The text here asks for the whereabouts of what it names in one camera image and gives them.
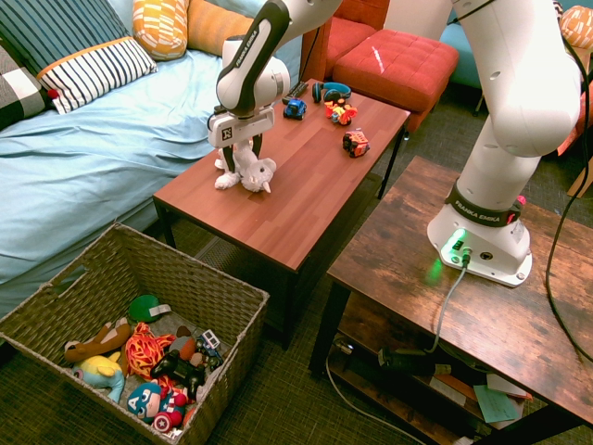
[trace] table leg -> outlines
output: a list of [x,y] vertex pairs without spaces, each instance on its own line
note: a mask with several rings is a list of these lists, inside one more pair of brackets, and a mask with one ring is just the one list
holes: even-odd
[[342,314],[346,309],[349,297],[348,289],[337,283],[332,284],[309,362],[309,369],[315,375],[321,375],[325,371],[325,359],[334,342],[334,335],[340,325],[340,320],[342,320]]
[[530,445],[582,424],[583,421],[575,415],[548,405],[499,431],[494,431],[488,437],[475,442],[474,445],[499,445],[500,443]]
[[153,202],[155,203],[155,209],[157,209],[158,220],[160,221],[160,225],[163,229],[165,240],[169,246],[176,248],[173,231],[170,228],[170,214],[167,209],[165,209],[165,207],[162,206],[158,201],[153,199]]
[[399,133],[397,133],[396,135],[396,143],[393,145],[393,152],[391,153],[391,158],[389,159],[389,165],[387,165],[385,176],[383,177],[383,181],[381,182],[381,189],[379,190],[379,199],[383,197],[383,193],[385,192],[385,188],[387,187],[387,180],[389,179],[389,175],[391,174],[391,170],[393,169],[393,164],[396,161],[396,154],[399,151],[399,147],[401,146],[401,141],[403,140],[405,133],[406,124],[404,123],[403,126],[399,129]]
[[295,302],[295,292],[297,289],[299,275],[296,273],[290,273],[286,279],[286,298],[284,302],[284,325],[282,332],[282,348],[288,350],[290,347],[290,340],[293,336],[293,305]]

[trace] brown plush dog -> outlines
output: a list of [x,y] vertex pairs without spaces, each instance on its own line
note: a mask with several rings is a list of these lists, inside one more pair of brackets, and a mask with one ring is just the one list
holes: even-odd
[[121,347],[132,333],[128,320],[122,318],[115,323],[115,328],[109,330],[111,323],[106,323],[99,333],[84,343],[73,340],[64,346],[64,357],[67,362],[76,363],[94,355],[104,354]]

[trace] coffee table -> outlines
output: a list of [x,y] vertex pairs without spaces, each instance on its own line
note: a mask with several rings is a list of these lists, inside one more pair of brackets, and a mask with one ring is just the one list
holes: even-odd
[[[246,251],[250,256],[246,267],[252,261],[265,263],[263,273],[237,278],[273,289],[270,308],[277,309],[276,317],[267,321],[282,332],[285,348],[295,301],[310,293],[379,184],[380,195],[385,190],[409,116],[408,111],[353,94],[348,103],[359,114],[352,125],[332,123],[325,117],[324,104],[313,103],[314,82],[309,81],[309,89],[301,96],[307,104],[303,121],[283,118],[282,103],[274,107],[275,125],[263,135],[260,152],[277,164],[270,194],[250,193],[240,184],[215,189],[221,171],[214,167],[218,154],[213,151],[154,195],[170,246],[175,247],[170,229],[170,214],[175,213]],[[371,150],[352,159],[342,148],[342,136],[357,127],[369,139]],[[371,169],[394,138],[393,154],[381,180]],[[357,194],[361,188],[367,191],[362,197]],[[276,272],[282,278],[275,278]],[[283,291],[277,291],[278,280]]]
[[[442,265],[426,227],[440,211],[457,176],[415,158],[332,264],[328,271],[332,289],[309,364],[314,374],[325,372],[337,332],[376,367],[377,351],[383,346],[432,346],[441,305],[460,271]],[[530,444],[574,426],[593,425],[593,363],[576,352],[562,331],[544,285],[560,217],[528,204],[521,218],[531,233],[534,255],[527,280],[509,288],[466,274],[450,299],[441,330],[440,344],[548,404],[476,442],[481,445]],[[593,230],[567,220],[551,270],[559,311],[581,346],[593,351]],[[431,443],[452,444],[459,439],[458,433],[443,426],[449,413],[480,419],[473,389],[462,382],[456,387],[466,396],[461,406],[441,396],[441,401],[452,406],[427,416],[422,410],[433,405],[422,404],[420,394],[433,389],[429,381],[390,377],[399,387],[418,384],[410,401],[400,401],[353,372],[348,364],[353,359],[340,359],[339,353],[331,357],[335,355],[338,358],[329,363],[333,375],[409,422]],[[415,402],[422,406],[410,405]]]

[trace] blue blanket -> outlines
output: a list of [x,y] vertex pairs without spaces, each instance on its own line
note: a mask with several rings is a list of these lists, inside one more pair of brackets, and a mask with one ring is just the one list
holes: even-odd
[[69,114],[0,132],[0,317],[114,221],[155,220],[152,195],[212,150],[220,70],[188,51]]

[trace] blue headphones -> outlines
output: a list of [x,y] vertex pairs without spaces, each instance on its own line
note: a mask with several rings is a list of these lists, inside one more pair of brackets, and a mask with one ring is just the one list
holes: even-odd
[[313,101],[317,104],[322,100],[322,90],[327,90],[323,95],[323,102],[337,101],[338,99],[348,99],[352,92],[347,85],[337,82],[315,83],[313,84]]

